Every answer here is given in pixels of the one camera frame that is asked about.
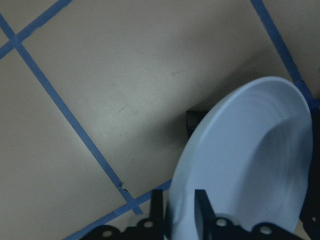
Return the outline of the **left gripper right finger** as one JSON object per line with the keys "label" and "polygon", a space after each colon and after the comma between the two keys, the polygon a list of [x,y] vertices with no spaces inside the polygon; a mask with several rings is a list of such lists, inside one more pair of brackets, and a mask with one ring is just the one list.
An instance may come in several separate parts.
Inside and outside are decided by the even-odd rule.
{"label": "left gripper right finger", "polygon": [[194,219],[199,239],[215,240],[213,230],[216,215],[204,189],[194,192]]}

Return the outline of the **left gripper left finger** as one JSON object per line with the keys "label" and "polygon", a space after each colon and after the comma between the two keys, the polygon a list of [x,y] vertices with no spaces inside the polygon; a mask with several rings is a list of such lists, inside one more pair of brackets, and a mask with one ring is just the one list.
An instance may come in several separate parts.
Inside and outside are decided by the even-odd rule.
{"label": "left gripper left finger", "polygon": [[164,199],[161,189],[151,191],[149,218],[157,225],[164,222]]}

